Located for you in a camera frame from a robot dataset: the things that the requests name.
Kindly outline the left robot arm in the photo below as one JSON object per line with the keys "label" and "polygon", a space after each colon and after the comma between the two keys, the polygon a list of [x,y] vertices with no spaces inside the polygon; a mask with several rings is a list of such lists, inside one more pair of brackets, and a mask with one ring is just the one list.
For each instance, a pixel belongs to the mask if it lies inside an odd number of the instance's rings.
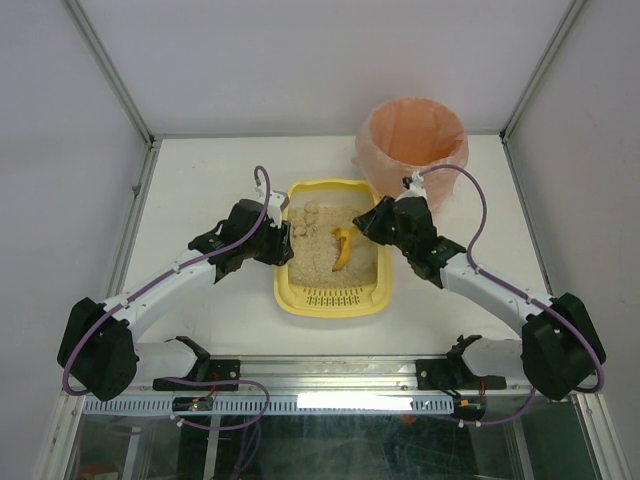
{"label": "left robot arm", "polygon": [[293,257],[290,224],[282,213],[287,195],[266,203],[242,199],[212,230],[195,237],[164,271],[101,302],[84,298],[71,309],[57,355],[63,388],[102,401],[132,383],[200,388],[214,381],[210,354],[187,336],[143,343],[141,336],[188,296],[220,282],[247,260],[283,266]]}

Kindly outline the yellow litter box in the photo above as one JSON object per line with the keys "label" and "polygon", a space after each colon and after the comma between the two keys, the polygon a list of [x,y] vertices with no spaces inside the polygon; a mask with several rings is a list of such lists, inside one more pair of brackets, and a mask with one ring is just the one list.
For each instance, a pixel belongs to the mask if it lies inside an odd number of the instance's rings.
{"label": "yellow litter box", "polygon": [[[283,217],[288,218],[294,208],[309,201],[320,205],[347,205],[361,212],[371,210],[380,197],[364,180],[321,179],[293,183],[287,194],[289,205]],[[308,287],[293,284],[289,279],[290,266],[274,269],[274,296],[278,305],[294,315],[343,319],[372,315],[382,311],[392,295],[391,251],[378,246],[375,255],[376,278],[353,287]]]}

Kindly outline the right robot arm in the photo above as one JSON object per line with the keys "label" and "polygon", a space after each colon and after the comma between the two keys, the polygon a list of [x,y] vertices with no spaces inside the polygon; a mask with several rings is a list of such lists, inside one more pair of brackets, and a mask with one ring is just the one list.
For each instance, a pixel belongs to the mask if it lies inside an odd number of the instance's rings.
{"label": "right robot arm", "polygon": [[384,197],[353,224],[372,242],[396,247],[419,278],[470,300],[516,333],[503,340],[460,337],[447,356],[463,372],[522,380],[551,400],[580,390],[590,376],[602,388],[606,353],[575,295],[517,287],[472,262],[463,246],[438,234],[423,197]]}

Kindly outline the yellow litter scoop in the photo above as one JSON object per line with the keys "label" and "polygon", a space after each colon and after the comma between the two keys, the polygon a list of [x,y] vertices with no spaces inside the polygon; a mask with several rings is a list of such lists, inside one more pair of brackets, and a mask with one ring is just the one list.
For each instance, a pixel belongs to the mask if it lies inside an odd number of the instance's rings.
{"label": "yellow litter scoop", "polygon": [[356,226],[350,228],[335,228],[332,231],[332,235],[339,242],[339,254],[332,267],[333,272],[341,270],[347,264],[351,255],[352,241],[358,233],[359,230]]}

